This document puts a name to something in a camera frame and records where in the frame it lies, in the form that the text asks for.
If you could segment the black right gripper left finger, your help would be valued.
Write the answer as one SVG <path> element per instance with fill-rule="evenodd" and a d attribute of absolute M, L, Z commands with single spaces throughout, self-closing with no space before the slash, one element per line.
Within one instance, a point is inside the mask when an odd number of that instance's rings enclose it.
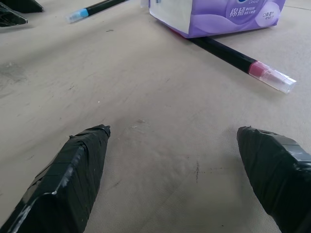
<path fill-rule="evenodd" d="M 0 233 L 83 233 L 99 192 L 110 126 L 70 136 L 37 174 Z"/>

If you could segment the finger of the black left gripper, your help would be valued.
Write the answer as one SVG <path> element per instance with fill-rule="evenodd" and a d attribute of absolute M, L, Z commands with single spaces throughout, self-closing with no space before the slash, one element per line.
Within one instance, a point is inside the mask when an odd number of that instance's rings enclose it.
<path fill-rule="evenodd" d="M 15 8 L 20 13 L 41 13 L 44 12 L 36 0 L 15 0 Z"/>
<path fill-rule="evenodd" d="M 0 2 L 0 27 L 27 24 L 28 20 Z"/>

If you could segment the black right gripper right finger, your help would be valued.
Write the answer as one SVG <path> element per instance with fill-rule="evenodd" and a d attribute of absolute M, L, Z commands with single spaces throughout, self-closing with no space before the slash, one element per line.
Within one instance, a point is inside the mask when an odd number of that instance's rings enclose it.
<path fill-rule="evenodd" d="M 282 233 L 311 233 L 311 155 L 293 139 L 240 127 L 240 156 L 253 191 Z"/>

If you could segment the black pen with blue cap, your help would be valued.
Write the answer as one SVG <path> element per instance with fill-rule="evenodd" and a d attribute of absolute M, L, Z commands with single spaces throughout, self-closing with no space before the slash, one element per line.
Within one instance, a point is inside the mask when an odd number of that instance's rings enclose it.
<path fill-rule="evenodd" d="M 118 4 L 126 2 L 127 0 L 104 0 L 94 5 L 77 10 L 70 15 L 66 16 L 66 21 L 70 24 L 83 20 Z"/>

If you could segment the black pen with red cap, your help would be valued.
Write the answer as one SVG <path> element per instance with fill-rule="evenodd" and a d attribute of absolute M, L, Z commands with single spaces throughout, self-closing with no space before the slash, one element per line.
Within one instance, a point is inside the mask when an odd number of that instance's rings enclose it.
<path fill-rule="evenodd" d="M 284 94 L 290 93 L 297 81 L 282 72 L 251 58 L 211 37 L 186 38 L 181 33 L 169 28 L 177 36 L 187 40 L 207 53 L 221 59 L 238 70 Z"/>

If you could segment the purple tissue pack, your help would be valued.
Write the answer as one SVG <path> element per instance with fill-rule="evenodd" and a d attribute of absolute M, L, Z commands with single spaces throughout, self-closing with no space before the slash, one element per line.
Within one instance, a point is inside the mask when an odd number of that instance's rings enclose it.
<path fill-rule="evenodd" d="M 277 25 L 286 0 L 141 0 L 150 15 L 185 38 Z"/>

